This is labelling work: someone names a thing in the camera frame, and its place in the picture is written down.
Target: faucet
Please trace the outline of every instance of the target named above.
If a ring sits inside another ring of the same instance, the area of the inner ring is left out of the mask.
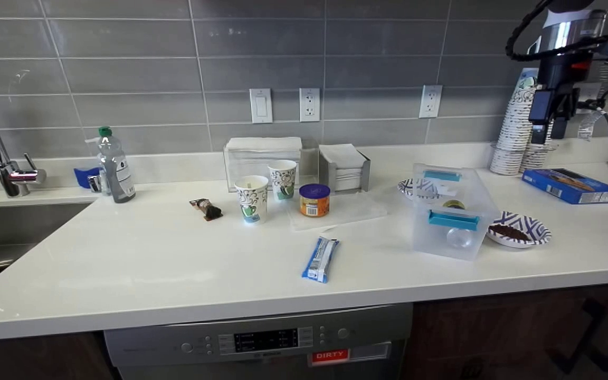
[[[36,169],[31,159],[25,154],[30,169],[20,169],[9,157],[9,150],[0,138],[0,183],[9,196],[24,196],[30,195],[30,183],[43,183],[47,180],[44,169]]]

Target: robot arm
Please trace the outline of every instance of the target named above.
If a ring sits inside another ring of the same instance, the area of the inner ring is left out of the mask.
[[[531,143],[545,143],[550,127],[550,138],[562,140],[567,120],[578,104],[574,85],[586,80],[594,59],[608,61],[605,0],[540,0],[538,7],[521,22],[507,44],[507,56],[517,61],[540,61],[538,85],[534,94],[530,123]],[[513,44],[527,23],[546,11],[546,22],[540,32],[538,49],[530,56],[517,56]]]

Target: dishwasher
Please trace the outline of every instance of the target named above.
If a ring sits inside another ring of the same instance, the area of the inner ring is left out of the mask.
[[[122,380],[397,380],[412,304],[106,331]]]

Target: dishwasher control panel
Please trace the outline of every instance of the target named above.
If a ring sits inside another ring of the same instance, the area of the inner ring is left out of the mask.
[[[106,331],[114,365],[210,363],[406,341],[412,304]]]

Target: blue box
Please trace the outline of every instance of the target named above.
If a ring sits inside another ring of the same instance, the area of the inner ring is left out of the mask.
[[[608,202],[608,183],[567,169],[526,169],[521,180],[571,205]]]

